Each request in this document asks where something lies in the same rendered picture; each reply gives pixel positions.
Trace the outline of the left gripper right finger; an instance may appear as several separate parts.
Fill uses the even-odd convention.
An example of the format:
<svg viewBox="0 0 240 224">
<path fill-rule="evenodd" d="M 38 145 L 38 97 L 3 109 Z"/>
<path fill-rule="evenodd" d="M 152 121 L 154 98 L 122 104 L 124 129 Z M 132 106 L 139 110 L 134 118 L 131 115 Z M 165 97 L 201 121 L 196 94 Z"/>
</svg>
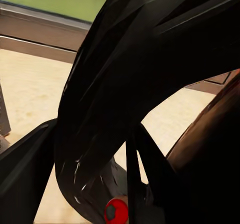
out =
<svg viewBox="0 0 240 224">
<path fill-rule="evenodd" d="M 142 123 L 125 144 L 129 224 L 210 224 Z M 137 151 L 156 207 L 145 204 Z"/>
</svg>

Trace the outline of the electric kettle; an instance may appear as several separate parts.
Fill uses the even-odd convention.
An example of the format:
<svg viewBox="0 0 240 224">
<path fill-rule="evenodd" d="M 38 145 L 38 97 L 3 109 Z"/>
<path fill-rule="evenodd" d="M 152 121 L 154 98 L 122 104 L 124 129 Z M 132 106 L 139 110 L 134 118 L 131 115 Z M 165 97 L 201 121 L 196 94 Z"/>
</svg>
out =
<svg viewBox="0 0 240 224">
<path fill-rule="evenodd" d="M 170 96 L 237 69 L 240 0 L 106 0 L 58 107 L 55 176 L 68 203 L 92 224 L 129 224 L 127 170 L 114 155 Z M 240 71 L 165 158 L 209 224 L 240 224 Z"/>
</svg>

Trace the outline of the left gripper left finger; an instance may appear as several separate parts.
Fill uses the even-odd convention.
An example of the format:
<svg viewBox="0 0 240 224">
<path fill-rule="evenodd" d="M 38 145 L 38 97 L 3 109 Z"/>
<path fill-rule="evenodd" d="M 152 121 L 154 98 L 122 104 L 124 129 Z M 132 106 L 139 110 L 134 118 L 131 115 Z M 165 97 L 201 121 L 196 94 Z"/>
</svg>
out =
<svg viewBox="0 0 240 224">
<path fill-rule="evenodd" d="M 58 118 L 0 154 L 0 224 L 33 224 L 54 166 Z"/>
</svg>

